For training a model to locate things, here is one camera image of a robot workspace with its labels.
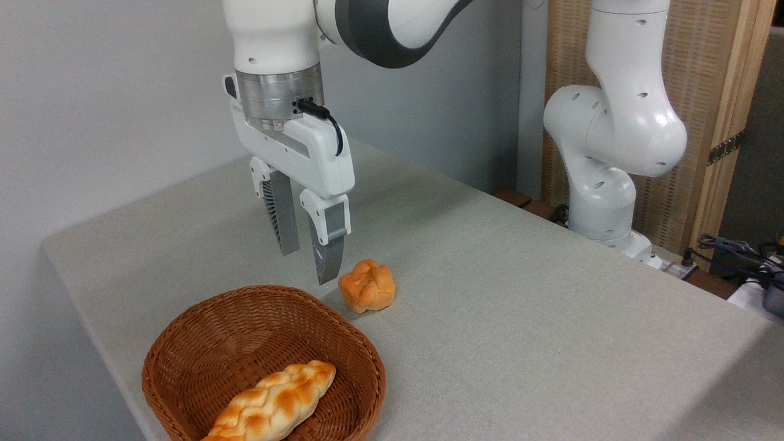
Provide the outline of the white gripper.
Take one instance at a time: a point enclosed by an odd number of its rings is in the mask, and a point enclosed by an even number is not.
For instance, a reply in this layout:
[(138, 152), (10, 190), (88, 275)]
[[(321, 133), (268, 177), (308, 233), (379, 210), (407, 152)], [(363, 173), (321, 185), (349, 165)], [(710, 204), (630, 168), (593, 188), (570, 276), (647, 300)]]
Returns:
[(233, 122), (249, 162), (257, 197), (266, 212), (282, 255), (300, 249), (291, 179), (306, 189), (300, 203), (308, 214), (317, 282), (335, 279), (341, 270), (344, 238), (351, 232), (349, 199), (355, 168), (347, 135), (336, 155), (338, 138), (333, 123), (305, 114), (282, 125), (281, 131), (258, 129), (246, 121), (238, 101), (237, 78), (224, 76)]

